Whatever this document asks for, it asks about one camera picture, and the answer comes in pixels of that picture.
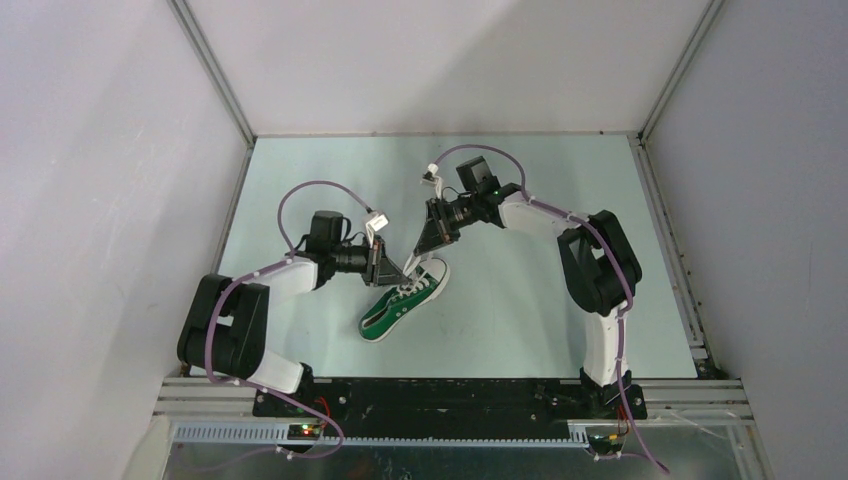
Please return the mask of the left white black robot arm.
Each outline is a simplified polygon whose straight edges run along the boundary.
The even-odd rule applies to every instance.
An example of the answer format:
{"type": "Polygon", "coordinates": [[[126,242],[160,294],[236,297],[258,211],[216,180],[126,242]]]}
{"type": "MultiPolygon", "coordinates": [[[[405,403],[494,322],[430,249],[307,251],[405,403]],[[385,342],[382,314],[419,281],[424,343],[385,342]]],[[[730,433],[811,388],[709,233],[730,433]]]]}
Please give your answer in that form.
{"type": "Polygon", "coordinates": [[[355,243],[348,218],[319,210],[309,232],[282,260],[238,278],[203,276],[177,342],[178,359],[210,369],[222,380],[276,390],[278,404],[290,415],[308,414],[315,406],[316,390],[303,381],[307,365],[266,345],[271,307],[321,288],[338,273],[356,274],[369,287],[403,283],[406,278],[388,257],[378,233],[388,223],[384,213],[369,212],[365,237],[355,243]]]}

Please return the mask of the green canvas sneaker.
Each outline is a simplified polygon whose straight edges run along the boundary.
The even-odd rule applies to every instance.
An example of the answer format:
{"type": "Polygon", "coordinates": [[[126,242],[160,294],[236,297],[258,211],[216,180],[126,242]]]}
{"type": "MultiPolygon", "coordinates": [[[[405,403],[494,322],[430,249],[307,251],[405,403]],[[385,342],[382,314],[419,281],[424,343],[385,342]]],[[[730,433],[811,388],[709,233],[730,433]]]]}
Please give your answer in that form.
{"type": "Polygon", "coordinates": [[[423,293],[414,296],[399,297],[395,294],[397,286],[386,290],[381,297],[362,315],[358,324],[360,337],[367,342],[378,342],[389,335],[394,328],[416,309],[420,309],[427,303],[435,300],[447,286],[451,269],[444,260],[445,273],[440,287],[429,297],[424,298],[423,293]]]}

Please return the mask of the white shoelace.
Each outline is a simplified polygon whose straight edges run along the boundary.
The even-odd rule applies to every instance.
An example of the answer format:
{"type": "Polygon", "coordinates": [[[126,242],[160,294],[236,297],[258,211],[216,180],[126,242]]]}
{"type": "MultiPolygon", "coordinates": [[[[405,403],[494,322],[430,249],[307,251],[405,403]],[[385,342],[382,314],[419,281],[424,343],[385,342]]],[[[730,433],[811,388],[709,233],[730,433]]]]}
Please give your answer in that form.
{"type": "Polygon", "coordinates": [[[427,298],[440,287],[445,273],[444,262],[432,254],[414,256],[406,265],[405,273],[408,281],[397,287],[395,294],[403,298],[423,293],[427,298]]]}

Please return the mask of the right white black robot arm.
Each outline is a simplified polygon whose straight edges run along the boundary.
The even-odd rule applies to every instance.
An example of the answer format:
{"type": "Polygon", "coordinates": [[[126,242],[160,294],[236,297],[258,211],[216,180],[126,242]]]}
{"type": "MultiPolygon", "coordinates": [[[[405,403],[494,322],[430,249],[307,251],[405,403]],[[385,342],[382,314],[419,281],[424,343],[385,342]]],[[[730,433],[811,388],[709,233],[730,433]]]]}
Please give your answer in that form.
{"type": "Polygon", "coordinates": [[[426,202],[414,256],[457,242],[461,229],[477,222],[555,240],[567,292],[592,316],[584,329],[583,408],[596,418],[617,410],[620,418],[633,420],[627,396],[631,378],[625,364],[625,320],[642,269],[618,218],[607,210],[580,216],[537,199],[523,184],[501,184],[483,157],[458,167],[464,190],[447,200],[438,171],[438,165],[431,163],[422,176],[435,195],[426,202]]]}

